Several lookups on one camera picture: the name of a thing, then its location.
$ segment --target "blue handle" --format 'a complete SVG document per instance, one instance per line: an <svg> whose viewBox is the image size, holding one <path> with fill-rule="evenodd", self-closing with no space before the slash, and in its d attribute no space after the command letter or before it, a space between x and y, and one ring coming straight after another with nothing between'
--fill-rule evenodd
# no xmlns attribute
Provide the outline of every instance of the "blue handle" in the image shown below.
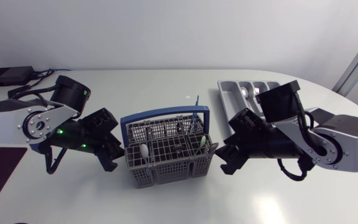
<svg viewBox="0 0 358 224"><path fill-rule="evenodd" d="M209 108L207 106L174 106L157 110L145 111L121 118L121 133L124 146L128 147L127 124L156 116L177 113L204 113L204 133L209 133Z"/></svg>

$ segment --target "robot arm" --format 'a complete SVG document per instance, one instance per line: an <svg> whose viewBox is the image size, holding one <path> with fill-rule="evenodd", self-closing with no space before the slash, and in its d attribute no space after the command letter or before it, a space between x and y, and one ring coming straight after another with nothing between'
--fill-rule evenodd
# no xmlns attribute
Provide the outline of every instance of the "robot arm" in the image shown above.
<svg viewBox="0 0 358 224"><path fill-rule="evenodd" d="M246 108L229 121L235 133L216 151L227 162L221 165L225 174L233 174L250 158L278 159L281 170L296 181L314 165L358 172L358 118L319 108L304 111L299 89L294 81L258 95L265 120ZM289 173L281 162L284 158L298 158L302 175Z"/></svg>
<svg viewBox="0 0 358 224"><path fill-rule="evenodd" d="M50 101L40 96L47 91L54 91ZM33 94L39 99L19 100ZM118 125L114 116L103 108L74 120L81 115L90 94L86 86L59 76L53 87L0 101L0 143L30 144L34 151L45 156L49 174L56 171L67 149L93 153L105 171L113 171L117 164L112 160L124 155L119 147L121 143L111 134ZM52 146L63 148L53 164Z"/></svg>

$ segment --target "blue utensil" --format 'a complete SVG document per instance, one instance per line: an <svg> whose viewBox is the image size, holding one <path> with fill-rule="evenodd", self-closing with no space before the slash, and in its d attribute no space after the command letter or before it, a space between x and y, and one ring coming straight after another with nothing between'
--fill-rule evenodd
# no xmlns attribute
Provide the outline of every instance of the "blue utensil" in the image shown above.
<svg viewBox="0 0 358 224"><path fill-rule="evenodd" d="M196 100L196 106L198 106L198 95L197 95L197 100ZM189 126L189 130L188 133L190 133L191 131L191 125L193 124L194 120L197 118L197 112L194 112L193 115L191 116L191 121L190 121L190 126ZM194 124L193 129L197 128L197 122Z"/></svg>

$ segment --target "gray cutlery tray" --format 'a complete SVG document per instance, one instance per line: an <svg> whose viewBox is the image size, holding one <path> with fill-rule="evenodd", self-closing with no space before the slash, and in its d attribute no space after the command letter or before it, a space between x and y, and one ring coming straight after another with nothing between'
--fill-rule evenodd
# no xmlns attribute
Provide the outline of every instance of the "gray cutlery tray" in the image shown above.
<svg viewBox="0 0 358 224"><path fill-rule="evenodd" d="M280 86L277 81L242 81L242 80L220 80L218 81L219 94L221 95L224 112L227 121L231 120L236 113L244 108L248 108L256 115L264 118L263 111L256 100L255 88L259 88L259 93L269 91ZM242 87L247 92L247 97L243 95Z"/></svg>

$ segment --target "table surface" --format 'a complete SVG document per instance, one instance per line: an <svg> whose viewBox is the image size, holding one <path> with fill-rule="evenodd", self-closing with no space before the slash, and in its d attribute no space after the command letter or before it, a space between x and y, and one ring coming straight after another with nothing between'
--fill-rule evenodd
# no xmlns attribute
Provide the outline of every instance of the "table surface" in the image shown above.
<svg viewBox="0 0 358 224"><path fill-rule="evenodd" d="M229 129L218 80L298 80L304 108L358 116L358 106L299 78L257 70L111 70L59 72L88 86L84 115L107 108L117 119L139 111L199 105L211 110L210 135L222 146ZM52 86L57 75L38 88ZM0 87L0 100L15 87ZM122 140L120 127L112 132ZM250 159L234 175L214 156L205 177L137 189L124 158L114 172L68 151L54 175L28 150L0 193L0 223L358 223L358 173L315 167L302 182L273 159ZM296 160L284 160L296 172Z"/></svg>

